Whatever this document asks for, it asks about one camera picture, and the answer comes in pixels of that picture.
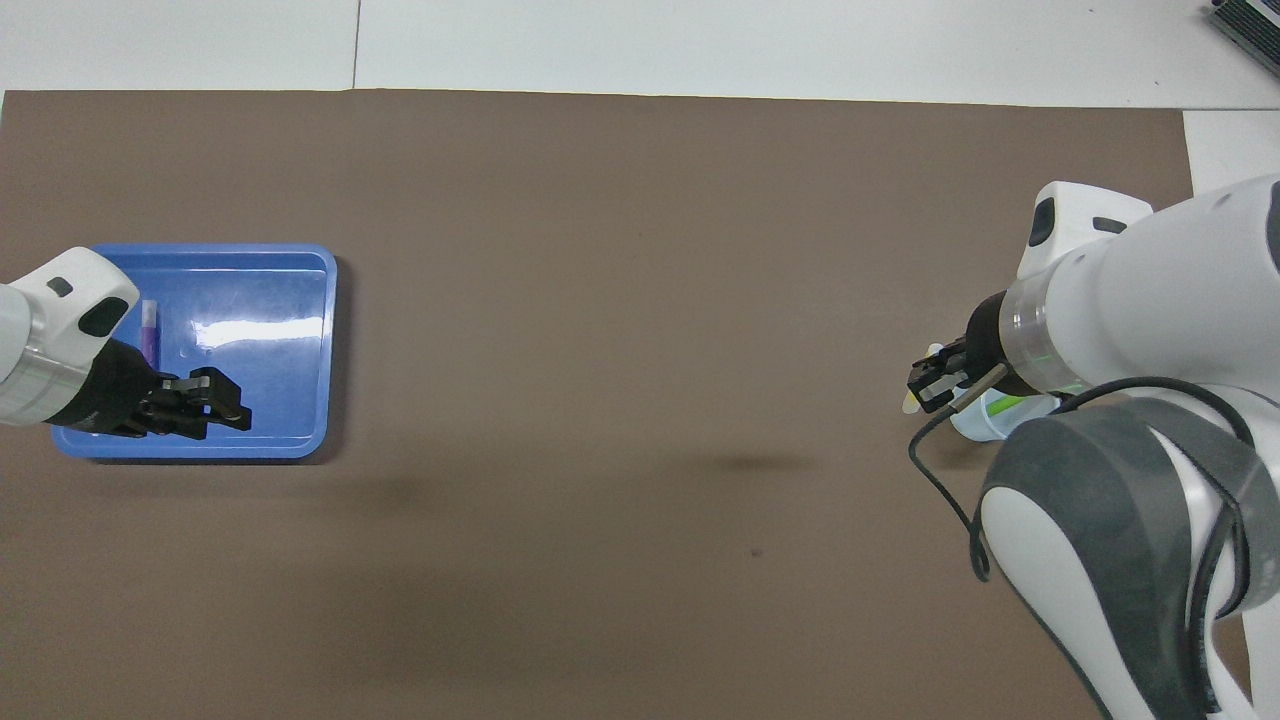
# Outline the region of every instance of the white floor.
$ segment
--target white floor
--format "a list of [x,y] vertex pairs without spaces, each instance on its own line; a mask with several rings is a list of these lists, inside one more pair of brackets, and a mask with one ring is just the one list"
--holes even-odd
[[1207,6],[8,0],[0,90],[431,87],[1179,108],[1189,110],[1196,186],[1207,190],[1280,170],[1280,78],[1210,27]]

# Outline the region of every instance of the plastic tray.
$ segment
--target plastic tray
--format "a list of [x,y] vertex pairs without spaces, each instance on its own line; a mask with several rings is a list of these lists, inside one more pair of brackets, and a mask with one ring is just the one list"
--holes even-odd
[[[54,428],[76,457],[289,460],[310,455],[329,425],[338,264],[317,245],[100,245],[157,304],[160,370],[212,365],[241,386],[248,432],[210,425],[209,437],[123,438]],[[115,338],[140,346],[141,305]]]

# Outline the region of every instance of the brown mat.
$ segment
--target brown mat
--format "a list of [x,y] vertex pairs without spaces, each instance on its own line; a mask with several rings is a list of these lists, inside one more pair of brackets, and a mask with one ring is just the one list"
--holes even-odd
[[[1180,114],[8,94],[5,282],[323,243],[346,379],[307,465],[0,429],[0,716],[1096,716],[900,413],[1052,179],[1187,197]],[[992,448],[931,443],[970,505]]]

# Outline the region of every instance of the purple marker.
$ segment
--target purple marker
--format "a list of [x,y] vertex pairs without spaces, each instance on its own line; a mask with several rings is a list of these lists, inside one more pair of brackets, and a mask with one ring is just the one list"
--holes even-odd
[[155,300],[142,301],[142,334],[138,350],[142,351],[142,357],[147,361],[147,365],[151,365],[155,370],[160,369],[160,324],[157,323],[157,314],[159,306]]

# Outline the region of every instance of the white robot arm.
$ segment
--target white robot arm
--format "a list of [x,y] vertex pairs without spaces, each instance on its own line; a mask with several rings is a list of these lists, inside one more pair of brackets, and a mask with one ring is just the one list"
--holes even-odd
[[137,301],[129,278],[84,247],[0,284],[0,423],[193,439],[209,423],[247,430],[252,413],[216,368],[178,379],[111,338]]
[[[1160,213],[1051,183],[1014,284],[913,365],[943,415],[974,384],[1066,400],[1010,436],[972,520],[954,507],[1108,717],[1280,720],[1277,359],[1274,176]],[[1130,397],[1071,413],[1108,392]],[[1252,703],[1210,634],[1242,611]]]

